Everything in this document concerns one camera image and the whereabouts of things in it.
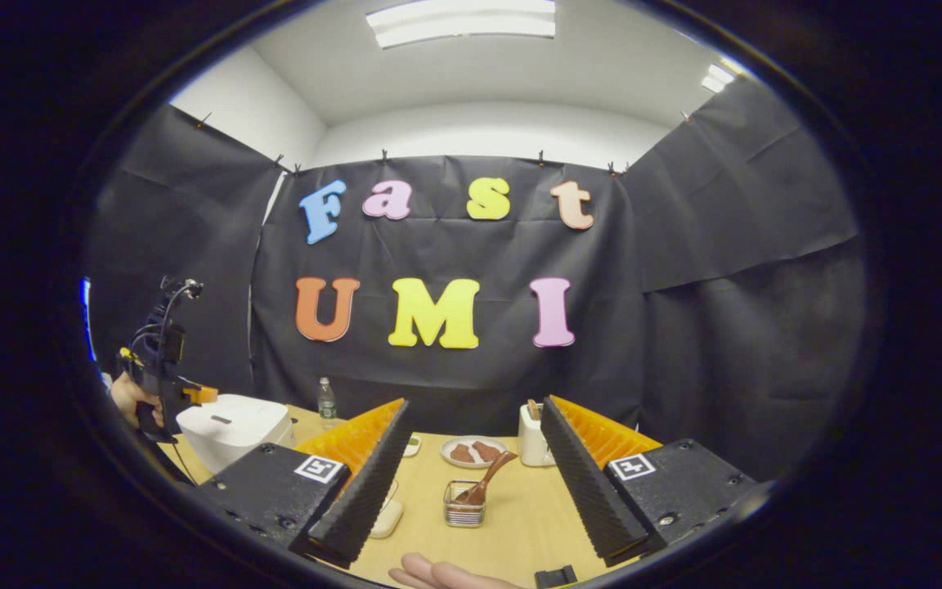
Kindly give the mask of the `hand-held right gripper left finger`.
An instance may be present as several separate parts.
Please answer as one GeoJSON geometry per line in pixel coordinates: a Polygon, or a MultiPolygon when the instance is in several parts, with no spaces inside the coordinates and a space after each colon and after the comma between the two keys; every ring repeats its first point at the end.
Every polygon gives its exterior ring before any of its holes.
{"type": "Polygon", "coordinates": [[[262,443],[197,488],[253,539],[348,569],[362,551],[410,437],[409,403],[375,407],[296,448],[262,443]]]}

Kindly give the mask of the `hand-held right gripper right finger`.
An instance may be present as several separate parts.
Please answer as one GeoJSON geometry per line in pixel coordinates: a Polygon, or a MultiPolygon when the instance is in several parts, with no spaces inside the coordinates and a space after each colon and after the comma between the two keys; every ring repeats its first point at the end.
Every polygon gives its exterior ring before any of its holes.
{"type": "Polygon", "coordinates": [[[608,566],[689,539],[758,486],[698,441],[661,444],[571,400],[549,396],[540,417],[588,539],[608,566]]]}

